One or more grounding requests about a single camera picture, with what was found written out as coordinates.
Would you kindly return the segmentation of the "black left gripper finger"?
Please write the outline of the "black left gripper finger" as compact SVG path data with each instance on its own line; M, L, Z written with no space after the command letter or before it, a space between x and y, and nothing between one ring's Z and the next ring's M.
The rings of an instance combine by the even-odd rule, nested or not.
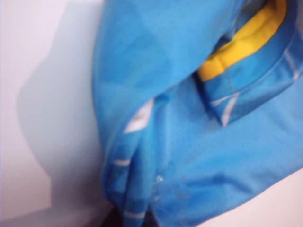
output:
M122 215L116 206L112 206L99 227L123 227Z

